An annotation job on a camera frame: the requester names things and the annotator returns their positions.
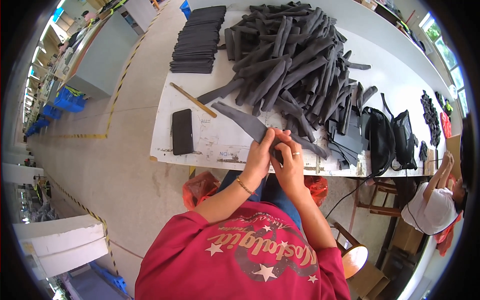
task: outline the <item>table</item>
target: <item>table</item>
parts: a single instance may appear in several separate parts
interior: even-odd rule
[[[225,15],[225,22],[220,29],[220,44],[223,43],[224,29],[237,23],[243,14],[247,12],[231,11]],[[342,28],[337,27],[348,41],[345,43],[345,51],[352,50],[351,62],[371,64],[372,68],[367,71],[350,70],[350,78],[359,80],[364,88],[371,85],[378,87],[379,92],[375,94],[367,103],[367,106],[382,110],[383,108],[380,92],[385,93],[386,101],[390,110],[396,116],[408,108],[410,112],[410,121],[414,134],[419,143],[424,140],[427,145],[430,143],[430,130],[425,124],[423,118],[423,106],[420,97],[423,90],[433,98],[433,104],[437,111],[441,111],[440,105],[434,99],[434,91],[412,71],[406,64],[394,57],[389,52],[375,45],[374,43]],[[200,166],[208,168],[223,168],[243,170],[247,154],[252,142],[252,138],[247,135],[235,122],[229,118],[218,114],[217,118],[210,117],[206,112],[197,107],[194,103],[180,94],[170,82],[174,82],[182,87],[187,93],[194,97],[200,96],[213,89],[227,84],[234,75],[231,67],[233,62],[227,60],[227,53],[220,50],[215,55],[215,62],[211,74],[185,74],[172,73],[167,74],[158,111],[155,121],[155,127],[150,148],[151,160],[168,162],[173,164],[183,164],[191,166]],[[225,99],[219,98],[227,105],[237,108],[241,111],[251,113],[249,106],[238,107],[235,105],[235,97],[238,91],[230,94]],[[190,108],[192,110],[193,142],[195,151],[192,154],[174,156],[172,153],[171,140],[171,115],[175,111]],[[259,119],[267,126],[284,128],[284,120],[279,111],[262,112]],[[326,130],[321,128],[314,133],[317,138],[317,144],[327,149]],[[445,151],[445,138],[442,135],[438,146],[439,155]],[[423,174],[423,163],[419,161],[420,148],[415,149],[415,159],[417,160],[417,170],[393,171],[389,169],[383,176],[402,177],[420,176]],[[364,151],[359,155],[357,167],[353,165],[350,169],[339,170],[338,162],[333,157],[327,160],[317,157],[312,152],[304,151],[304,174],[321,176],[346,176],[346,177],[366,177],[371,174],[370,152]]]

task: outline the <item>wall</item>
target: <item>wall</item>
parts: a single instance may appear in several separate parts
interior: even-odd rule
[[[27,166],[19,166],[2,163],[1,165],[2,179],[5,182],[28,183],[34,184],[33,176],[43,176],[42,168],[33,168]]]
[[[89,12],[96,12],[97,10],[94,9],[88,2],[82,4],[78,0],[65,0],[65,2],[61,6],[63,10],[72,18],[72,19],[83,19],[82,13],[84,11]]]

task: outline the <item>red plastic bag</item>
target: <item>red plastic bag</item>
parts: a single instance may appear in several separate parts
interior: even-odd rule
[[[305,186],[310,190],[313,200],[318,207],[322,205],[328,195],[328,182],[322,176],[306,175]]]
[[[202,203],[203,200],[215,195],[218,190],[218,186],[215,183],[219,183],[219,181],[208,171],[188,180],[182,186],[183,205],[191,211],[198,204]]]
[[[447,114],[444,112],[440,113],[440,119],[442,120],[442,128],[444,129],[445,139],[448,139],[452,136],[452,123],[450,123]]]

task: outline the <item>hand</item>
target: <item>hand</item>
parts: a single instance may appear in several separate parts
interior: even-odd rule
[[[289,135],[290,130],[283,132],[278,128],[268,128],[261,144],[253,141],[250,145],[247,164],[240,175],[240,180],[249,190],[256,190],[260,185],[260,182],[262,182],[262,179],[267,175],[270,167],[270,154],[268,153],[268,150],[272,145],[275,136],[279,134]]]
[[[444,152],[444,157],[442,158],[442,164],[440,165],[440,168],[446,168],[448,164],[450,163],[450,151],[446,150]]]
[[[294,201],[297,198],[296,196],[308,192],[303,178],[303,151],[301,145],[293,141],[290,136],[279,134],[277,137],[281,140],[281,143],[277,144],[275,149],[282,152],[283,167],[273,156],[270,156],[270,161],[278,183],[280,183],[287,197]]]

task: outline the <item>black strap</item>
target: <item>black strap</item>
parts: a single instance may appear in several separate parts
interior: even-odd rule
[[[384,93],[380,93],[380,95],[382,95],[382,101],[384,103],[384,106],[385,108],[387,109],[388,113],[390,114],[390,116],[392,116],[392,120],[391,122],[393,122],[393,119],[395,118],[392,114],[392,112],[390,111],[390,109],[388,108],[388,105],[387,105],[387,102],[385,101],[385,94]]]

